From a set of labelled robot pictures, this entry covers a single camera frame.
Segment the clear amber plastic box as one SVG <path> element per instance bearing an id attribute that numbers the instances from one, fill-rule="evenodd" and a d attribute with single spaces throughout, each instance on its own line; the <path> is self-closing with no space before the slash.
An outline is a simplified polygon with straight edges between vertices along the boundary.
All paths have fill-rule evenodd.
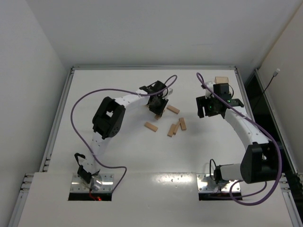
<path id="1" fill-rule="evenodd" d="M 216 84 L 229 83 L 229 78 L 228 77 L 215 77 L 214 82 Z"/>

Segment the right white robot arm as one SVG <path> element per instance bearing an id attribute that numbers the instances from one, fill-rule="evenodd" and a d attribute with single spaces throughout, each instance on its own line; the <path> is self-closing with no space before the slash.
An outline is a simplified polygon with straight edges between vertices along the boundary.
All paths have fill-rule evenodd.
<path id="1" fill-rule="evenodd" d="M 279 146 L 247 116 L 244 104 L 233 99 L 229 84 L 207 82 L 205 96 L 197 97 L 199 118 L 221 115 L 242 141 L 245 154 L 238 164 L 216 166 L 214 181 L 241 180 L 247 184 L 278 180 L 282 173 Z"/>

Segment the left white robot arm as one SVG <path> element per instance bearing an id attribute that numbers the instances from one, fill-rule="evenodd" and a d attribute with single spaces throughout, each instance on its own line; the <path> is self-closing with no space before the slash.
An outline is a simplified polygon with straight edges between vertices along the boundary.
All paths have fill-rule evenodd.
<path id="1" fill-rule="evenodd" d="M 96 167 L 96 163 L 108 169 L 123 168 L 127 170 L 125 166 L 106 166 L 97 159 L 98 155 L 107 149 L 110 140 L 119 133 L 125 113 L 146 105 L 149 111 L 162 116 L 169 102 L 168 97 L 173 93 L 173 89 L 158 80 L 148 86 L 142 86 L 134 92 L 121 89 L 112 89 L 112 91 L 125 92 L 127 95 L 119 98 L 106 96 L 102 100 L 92 119 L 93 138 L 90 144 L 75 128 L 73 112 L 76 104 L 71 111 L 72 127 L 90 152 L 90 157 L 80 153 L 74 155 L 77 161 L 78 157 L 84 159 L 82 163 L 78 163 L 77 174 L 88 185 L 91 184 L 93 177 L 99 174 L 100 170 Z"/>

